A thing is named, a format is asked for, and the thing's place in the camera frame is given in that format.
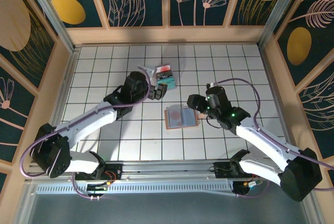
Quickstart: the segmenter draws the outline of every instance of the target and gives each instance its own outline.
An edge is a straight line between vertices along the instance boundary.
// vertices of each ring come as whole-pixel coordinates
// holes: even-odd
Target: wire
[[[214,128],[217,128],[217,129],[221,129],[222,127],[217,127],[217,126],[214,126],[214,125],[211,125],[210,123],[209,123],[209,116],[207,115],[207,118],[206,118],[206,120],[207,120],[207,123],[209,124],[209,126],[212,126],[212,127],[214,127]]]
[[[257,115],[258,115],[258,113],[260,112],[261,100],[260,100],[260,95],[259,95],[258,91],[256,90],[255,86],[254,86],[252,83],[250,83],[250,82],[247,81],[247,80],[240,79],[240,78],[230,78],[230,79],[225,79],[225,80],[216,82],[216,83],[214,83],[214,85],[216,86],[216,85],[221,84],[221,83],[223,83],[223,82],[232,81],[232,80],[240,80],[240,81],[242,81],[242,82],[245,82],[245,83],[247,83],[248,85],[250,85],[250,86],[252,87],[252,89],[254,90],[254,93],[255,93],[255,95],[256,95],[256,97],[257,97],[257,99],[256,99],[256,102],[257,102],[257,110],[256,110],[256,112],[255,112],[255,114],[254,114],[254,124],[255,124],[256,128],[258,129],[258,132],[259,132],[259,133],[261,133],[264,137],[266,137],[268,140],[270,140],[273,144],[280,146],[280,147],[281,147],[282,149],[284,149],[286,152],[290,152],[290,153],[292,153],[292,154],[294,154],[294,155],[296,155],[296,156],[299,156],[299,157],[301,157],[301,158],[304,158],[304,159],[306,159],[306,160],[308,160],[308,161],[311,161],[311,162],[313,162],[313,163],[322,165],[322,166],[324,166],[324,167],[326,167],[326,168],[328,168],[328,169],[330,169],[330,170],[334,170],[334,167],[331,166],[331,165],[329,165],[329,164],[326,164],[326,163],[324,163],[324,162],[322,162],[322,161],[319,161],[319,160],[316,160],[316,159],[312,159],[312,158],[310,158],[310,157],[308,157],[308,156],[305,156],[305,155],[302,155],[302,154],[300,154],[300,153],[298,153],[298,152],[295,152],[295,151],[293,151],[293,150],[290,150],[290,149],[287,148],[285,145],[281,144],[280,142],[278,142],[278,141],[276,141],[275,139],[273,139],[272,137],[270,137],[268,134],[266,134],[266,133],[259,127],[259,125],[258,125],[256,119],[257,119]],[[334,187],[330,187],[330,188],[314,188],[314,190],[315,190],[315,191],[334,191]]]
[[[30,145],[30,146],[23,152],[23,154],[22,154],[22,156],[21,156],[21,159],[20,159],[20,163],[19,163],[19,166],[20,166],[20,172],[21,172],[25,177],[27,177],[27,178],[35,178],[35,177],[39,177],[39,176],[42,176],[42,175],[46,174],[46,172],[42,172],[42,173],[38,173],[38,174],[27,173],[27,172],[25,171],[25,169],[23,168],[23,162],[24,162],[24,159],[25,159],[26,155],[28,154],[28,152],[29,152],[31,149],[33,149],[35,146],[37,146],[39,143],[45,141],[46,139],[48,139],[48,138],[50,138],[50,137],[52,137],[52,136],[54,136],[54,135],[56,135],[56,134],[58,134],[58,133],[64,131],[64,130],[67,130],[67,129],[71,128],[71,127],[74,127],[74,126],[78,125],[78,124],[81,123],[82,121],[84,121],[84,120],[88,119],[89,117],[91,117],[91,116],[93,116],[93,115],[99,113],[99,112],[102,111],[102,110],[105,110],[105,109],[113,109],[113,108],[133,107],[133,106],[135,106],[135,105],[137,105],[137,104],[140,104],[140,103],[144,102],[144,101],[148,98],[148,96],[149,96],[149,94],[150,94],[151,80],[150,80],[150,77],[149,77],[149,75],[148,75],[148,73],[146,72],[145,69],[143,69],[143,68],[140,67],[140,66],[139,66],[138,68],[141,69],[141,70],[143,71],[143,73],[144,73],[144,75],[145,75],[145,77],[146,77],[147,83],[148,83],[147,93],[145,94],[145,96],[144,96],[143,99],[141,99],[140,101],[138,101],[138,102],[136,102],[136,103],[132,103],[132,104],[110,105],[110,106],[107,106],[107,107],[99,108],[97,111],[93,111],[93,112],[87,114],[86,116],[84,116],[84,117],[78,119],[77,121],[72,122],[71,124],[69,124],[68,127],[63,127],[63,128],[61,128],[61,129],[55,130],[54,132],[49,133],[49,134],[47,134],[47,135],[45,135],[45,136],[43,136],[43,137],[37,139],[36,141],[34,141],[34,142],[33,142],[33,143],[32,143],[32,144],[31,144],[31,145]],[[51,166],[48,167],[47,172],[49,172],[50,170],[53,169],[53,167],[55,166],[55,161],[54,161],[54,163],[53,163]],[[94,199],[94,197],[92,198],[92,197],[89,197],[89,196],[87,196],[87,195],[81,194],[81,193],[78,191],[78,189],[76,188],[76,183],[75,183],[75,180],[74,180],[74,179],[75,179],[75,173],[72,174],[72,185],[73,185],[73,187],[74,187],[74,190],[75,190],[80,196],[82,196],[83,198]]]

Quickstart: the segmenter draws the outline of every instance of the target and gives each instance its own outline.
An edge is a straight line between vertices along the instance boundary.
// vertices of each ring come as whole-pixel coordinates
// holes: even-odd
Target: purple cable
[[[85,119],[91,117],[92,115],[97,114],[97,113],[98,113],[99,111],[101,111],[101,110],[104,110],[104,109],[111,109],[111,108],[126,108],[126,107],[133,107],[133,106],[135,106],[135,105],[137,105],[137,104],[140,104],[140,103],[142,103],[143,101],[145,101],[145,100],[148,98],[148,96],[150,95],[151,80],[150,80],[150,77],[149,77],[148,73],[147,73],[142,67],[139,66],[138,68],[141,69],[141,70],[143,71],[143,73],[144,73],[144,75],[145,75],[145,77],[146,77],[146,79],[147,79],[147,81],[148,81],[148,89],[147,89],[147,93],[146,93],[146,95],[145,95],[145,97],[144,97],[143,99],[141,99],[140,101],[138,101],[138,102],[136,102],[136,103],[132,103],[132,104],[110,105],[110,106],[107,106],[107,107],[100,108],[100,109],[98,109],[97,112],[94,111],[94,112],[91,112],[91,113],[87,114],[85,117],[83,117],[83,118],[81,118],[81,119],[79,119],[79,120],[77,120],[77,121],[71,123],[68,127],[73,127],[73,126],[79,124],[80,122],[82,122],[82,121],[84,121]],[[52,133],[49,133],[49,134],[47,134],[47,135],[45,135],[45,136],[43,136],[43,137],[37,139],[36,141],[34,141],[34,142],[33,142],[33,143],[32,143],[32,144],[31,144],[31,145],[30,145],[30,146],[23,152],[23,154],[22,154],[22,156],[21,156],[21,159],[20,159],[19,166],[20,166],[20,172],[21,172],[25,177],[27,177],[27,178],[35,178],[35,177],[38,177],[38,176],[41,176],[41,175],[44,175],[44,174],[45,174],[45,172],[38,173],[38,174],[28,174],[28,173],[24,170],[24,168],[23,168],[23,161],[25,160],[25,157],[26,157],[26,155],[28,154],[28,152],[29,152],[32,148],[34,148],[36,145],[38,145],[39,143],[43,142],[44,140],[46,140],[46,139],[48,139],[48,138],[50,138],[50,137],[52,137],[52,136],[54,136],[54,135],[56,135],[56,134],[58,134],[58,133],[64,131],[64,130],[66,130],[66,129],[68,129],[68,128],[66,128],[66,127],[61,128],[61,129],[59,129],[59,130],[56,130],[56,131],[54,131],[54,132],[52,132]]]
[[[322,161],[319,161],[319,160],[316,160],[316,159],[312,159],[312,158],[310,158],[310,157],[308,157],[308,156],[305,156],[305,155],[302,155],[302,154],[300,154],[300,153],[298,153],[298,152],[295,152],[295,151],[293,151],[293,150],[290,150],[290,149],[287,148],[285,145],[279,143],[279,142],[276,141],[275,139],[271,138],[271,137],[270,137],[268,134],[266,134],[264,131],[262,131],[262,130],[260,129],[258,123],[256,122],[256,117],[257,117],[257,114],[260,112],[260,106],[261,106],[260,95],[259,95],[258,91],[256,90],[256,88],[254,87],[254,85],[253,85],[252,83],[248,82],[247,80],[240,79],[240,78],[231,78],[231,79],[225,79],[225,80],[216,82],[216,83],[214,83],[214,85],[218,85],[218,84],[221,84],[221,83],[223,83],[223,82],[227,82],[227,81],[231,81],[231,80],[240,80],[240,81],[243,81],[243,82],[249,84],[249,85],[252,87],[252,89],[254,90],[254,93],[256,94],[256,97],[257,97],[257,100],[256,100],[256,102],[257,102],[257,110],[256,110],[256,112],[255,112],[255,114],[254,114],[254,124],[255,124],[256,128],[258,129],[258,132],[259,132],[259,133],[261,133],[262,135],[264,135],[264,136],[265,136],[267,139],[269,139],[272,143],[274,143],[274,144],[280,146],[281,148],[283,148],[283,149],[284,149],[285,151],[287,151],[287,152],[290,152],[290,153],[292,153],[292,154],[294,154],[294,155],[296,155],[296,156],[299,156],[299,157],[301,157],[301,158],[304,158],[304,159],[306,159],[306,160],[308,160],[308,161],[311,161],[311,162],[313,162],[313,163],[322,165],[322,166],[324,166],[324,167],[326,167],[326,168],[328,168],[328,169],[330,169],[330,170],[334,170],[334,167],[331,166],[331,165],[329,165],[329,164],[326,164],[326,163],[324,163],[324,162],[322,162]],[[315,188],[314,190],[315,190],[315,191],[334,191],[334,187],[330,187],[330,188]]]

